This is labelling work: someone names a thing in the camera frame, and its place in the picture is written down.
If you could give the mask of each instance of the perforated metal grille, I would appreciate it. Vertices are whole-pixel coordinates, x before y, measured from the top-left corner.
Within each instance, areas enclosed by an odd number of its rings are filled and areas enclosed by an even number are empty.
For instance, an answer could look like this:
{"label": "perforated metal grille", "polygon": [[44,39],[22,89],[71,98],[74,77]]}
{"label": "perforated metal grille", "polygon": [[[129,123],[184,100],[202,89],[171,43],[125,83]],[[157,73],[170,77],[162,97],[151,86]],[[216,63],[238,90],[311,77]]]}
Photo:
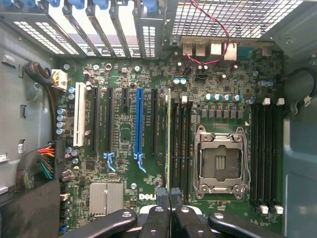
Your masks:
{"label": "perforated metal grille", "polygon": [[155,57],[155,27],[143,26],[144,47],[146,57]]}
{"label": "perforated metal grille", "polygon": [[43,31],[45,31],[53,40],[60,44],[65,50],[72,55],[79,55],[79,53],[62,38],[47,22],[35,22]]}
{"label": "perforated metal grille", "polygon": [[45,47],[49,48],[55,54],[60,54],[60,55],[64,54],[63,51],[61,51],[57,46],[55,46],[46,37],[44,37],[41,33],[39,33],[37,30],[35,30],[32,26],[30,26],[27,22],[25,22],[25,21],[15,21],[14,24],[16,24],[18,27],[20,27],[23,31],[28,33],[35,40],[40,42],[42,45],[44,45]]}
{"label": "perforated metal grille", "polygon": [[[205,0],[199,6],[227,28],[230,37],[259,38],[302,1]],[[224,37],[217,24],[189,2],[178,4],[173,35]]]}

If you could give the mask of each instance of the red cable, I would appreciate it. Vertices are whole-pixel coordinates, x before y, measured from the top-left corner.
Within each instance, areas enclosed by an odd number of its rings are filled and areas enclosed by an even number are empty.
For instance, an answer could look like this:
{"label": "red cable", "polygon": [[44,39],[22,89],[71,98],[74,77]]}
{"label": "red cable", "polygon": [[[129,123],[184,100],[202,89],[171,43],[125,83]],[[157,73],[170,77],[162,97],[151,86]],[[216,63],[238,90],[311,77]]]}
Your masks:
{"label": "red cable", "polygon": [[229,36],[229,33],[227,32],[227,29],[225,28],[225,26],[219,22],[216,18],[214,18],[213,16],[211,16],[208,12],[206,12],[205,10],[203,10],[202,8],[200,8],[198,6],[198,3],[195,1],[195,0],[191,0],[192,2],[192,5],[197,8],[199,11],[203,12],[207,17],[209,17],[211,20],[213,20],[214,22],[218,23],[221,28],[224,30],[225,34],[226,34],[226,37],[227,37],[227,42],[226,42],[226,45],[224,47],[224,50],[223,50],[223,54],[216,60],[213,60],[213,61],[209,61],[209,62],[200,62],[196,59],[193,59],[190,55],[187,55],[187,57],[192,61],[192,62],[195,62],[195,63],[198,63],[198,64],[212,64],[212,63],[217,63],[219,61],[222,60],[222,58],[225,56],[225,54],[227,53],[227,50],[228,50],[228,46],[229,46],[229,43],[230,43],[230,36]]}

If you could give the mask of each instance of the blue plastic clip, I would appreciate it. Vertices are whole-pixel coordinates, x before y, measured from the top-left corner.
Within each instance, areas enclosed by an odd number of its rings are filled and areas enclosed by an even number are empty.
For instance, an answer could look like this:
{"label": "blue plastic clip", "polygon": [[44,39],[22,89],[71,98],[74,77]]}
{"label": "blue plastic clip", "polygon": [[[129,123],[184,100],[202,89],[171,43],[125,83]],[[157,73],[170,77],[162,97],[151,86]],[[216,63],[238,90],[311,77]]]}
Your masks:
{"label": "blue plastic clip", "polygon": [[0,0],[0,5],[11,6],[11,4],[12,4],[11,0]]}
{"label": "blue plastic clip", "polygon": [[85,0],[68,0],[68,2],[78,10],[84,9],[85,7]]}
{"label": "blue plastic clip", "polygon": [[93,3],[99,6],[100,10],[107,10],[109,7],[109,0],[93,0]]}
{"label": "blue plastic clip", "polygon": [[158,8],[157,0],[143,0],[143,5],[147,7],[148,12],[156,12]]}
{"label": "blue plastic clip", "polygon": [[45,0],[47,1],[52,7],[59,7],[60,0]]}
{"label": "blue plastic clip", "polygon": [[115,168],[112,165],[113,163],[114,152],[112,153],[104,153],[104,159],[107,160],[108,168],[115,172]]}

